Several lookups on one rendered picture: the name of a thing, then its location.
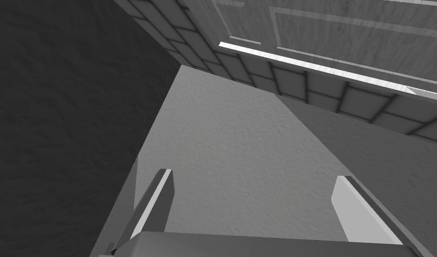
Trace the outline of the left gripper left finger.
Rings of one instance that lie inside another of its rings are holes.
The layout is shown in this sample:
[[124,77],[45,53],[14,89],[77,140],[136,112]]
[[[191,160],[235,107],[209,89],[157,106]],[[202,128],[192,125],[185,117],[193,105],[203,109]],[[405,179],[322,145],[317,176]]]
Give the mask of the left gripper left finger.
[[164,232],[173,199],[173,170],[160,169],[138,202],[115,248],[120,249],[140,232]]

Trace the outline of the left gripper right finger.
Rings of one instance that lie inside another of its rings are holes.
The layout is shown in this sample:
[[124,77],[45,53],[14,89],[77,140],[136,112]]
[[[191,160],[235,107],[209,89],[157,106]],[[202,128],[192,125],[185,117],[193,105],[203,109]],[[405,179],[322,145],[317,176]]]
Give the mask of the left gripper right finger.
[[398,257],[424,257],[353,177],[337,177],[331,202],[349,242],[403,245],[409,253]]

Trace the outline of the grey panelled door leaf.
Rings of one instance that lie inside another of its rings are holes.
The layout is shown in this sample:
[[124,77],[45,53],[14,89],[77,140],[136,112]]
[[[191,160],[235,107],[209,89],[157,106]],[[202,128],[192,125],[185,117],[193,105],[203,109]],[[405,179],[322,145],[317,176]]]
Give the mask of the grey panelled door leaf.
[[437,101],[437,0],[184,0],[221,49]]

